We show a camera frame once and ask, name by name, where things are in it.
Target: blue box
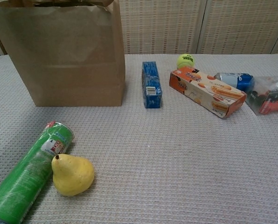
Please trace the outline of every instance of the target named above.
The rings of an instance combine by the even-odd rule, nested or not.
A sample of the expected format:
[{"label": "blue box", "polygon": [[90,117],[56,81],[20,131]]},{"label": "blue box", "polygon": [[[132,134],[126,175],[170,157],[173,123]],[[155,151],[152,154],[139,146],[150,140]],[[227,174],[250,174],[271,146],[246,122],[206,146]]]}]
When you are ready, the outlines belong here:
[{"label": "blue box", "polygon": [[142,91],[145,108],[160,108],[162,88],[156,62],[142,63]]}]

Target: green cylindrical container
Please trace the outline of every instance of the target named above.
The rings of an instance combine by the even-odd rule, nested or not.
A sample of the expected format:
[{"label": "green cylindrical container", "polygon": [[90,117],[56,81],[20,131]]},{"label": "green cylindrical container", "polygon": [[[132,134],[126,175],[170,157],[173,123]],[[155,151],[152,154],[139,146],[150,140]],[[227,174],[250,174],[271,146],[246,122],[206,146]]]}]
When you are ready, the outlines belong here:
[{"label": "green cylindrical container", "polygon": [[0,224],[19,224],[52,174],[51,162],[74,139],[63,124],[50,122],[25,157],[0,185]]}]

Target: yellow tennis ball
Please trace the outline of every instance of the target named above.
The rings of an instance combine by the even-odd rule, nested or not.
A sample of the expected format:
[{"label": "yellow tennis ball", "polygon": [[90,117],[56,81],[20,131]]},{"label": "yellow tennis ball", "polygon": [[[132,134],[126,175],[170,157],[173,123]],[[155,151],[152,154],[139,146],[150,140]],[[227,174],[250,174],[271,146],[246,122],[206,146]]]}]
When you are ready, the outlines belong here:
[{"label": "yellow tennis ball", "polygon": [[180,69],[182,67],[194,67],[195,61],[192,55],[189,54],[183,54],[180,55],[179,58],[177,59],[177,69]]}]

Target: paper bag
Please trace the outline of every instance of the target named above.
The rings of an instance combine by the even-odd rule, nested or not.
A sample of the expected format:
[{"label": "paper bag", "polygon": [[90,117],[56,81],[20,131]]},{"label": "paper bag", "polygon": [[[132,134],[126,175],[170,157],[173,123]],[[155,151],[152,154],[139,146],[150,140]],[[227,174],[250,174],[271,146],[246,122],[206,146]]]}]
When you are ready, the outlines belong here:
[{"label": "paper bag", "polygon": [[121,105],[125,56],[118,0],[106,7],[26,2],[0,3],[0,39],[35,105]]}]

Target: pear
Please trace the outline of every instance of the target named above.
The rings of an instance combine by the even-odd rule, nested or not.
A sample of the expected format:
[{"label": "pear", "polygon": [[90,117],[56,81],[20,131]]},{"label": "pear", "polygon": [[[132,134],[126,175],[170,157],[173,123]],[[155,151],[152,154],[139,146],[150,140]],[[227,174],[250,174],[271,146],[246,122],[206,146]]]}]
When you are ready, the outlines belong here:
[{"label": "pear", "polygon": [[64,196],[82,193],[94,179],[94,167],[83,157],[58,154],[52,160],[52,170],[54,186]]}]

